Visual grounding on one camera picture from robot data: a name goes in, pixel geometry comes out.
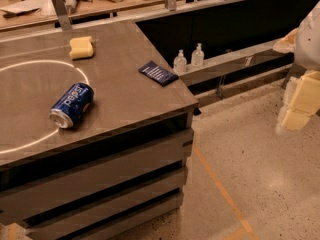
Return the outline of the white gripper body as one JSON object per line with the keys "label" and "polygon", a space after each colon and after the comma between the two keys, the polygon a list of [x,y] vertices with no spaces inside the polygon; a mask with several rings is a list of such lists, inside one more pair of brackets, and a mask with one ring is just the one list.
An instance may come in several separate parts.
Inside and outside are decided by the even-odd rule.
{"label": "white gripper body", "polygon": [[285,37],[279,39],[273,45],[273,50],[283,54],[293,53],[296,35],[297,35],[297,28],[290,31]]}

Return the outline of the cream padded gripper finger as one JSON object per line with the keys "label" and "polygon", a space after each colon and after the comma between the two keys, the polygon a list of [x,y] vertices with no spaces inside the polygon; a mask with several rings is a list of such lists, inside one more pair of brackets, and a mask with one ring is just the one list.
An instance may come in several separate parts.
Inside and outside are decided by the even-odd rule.
{"label": "cream padded gripper finger", "polygon": [[304,74],[298,80],[294,95],[289,103],[292,111],[309,116],[320,109],[320,72]]}
{"label": "cream padded gripper finger", "polygon": [[301,111],[287,110],[284,114],[284,118],[281,122],[281,126],[290,131],[299,131],[303,129],[311,116]]}

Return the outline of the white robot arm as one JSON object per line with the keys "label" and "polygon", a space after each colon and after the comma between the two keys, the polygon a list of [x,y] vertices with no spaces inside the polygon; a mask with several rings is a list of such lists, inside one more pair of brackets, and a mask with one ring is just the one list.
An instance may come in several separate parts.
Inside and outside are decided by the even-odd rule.
{"label": "white robot arm", "polygon": [[301,77],[289,78],[277,119],[278,134],[297,132],[320,110],[320,2],[273,50],[292,52],[294,63],[306,70]]}

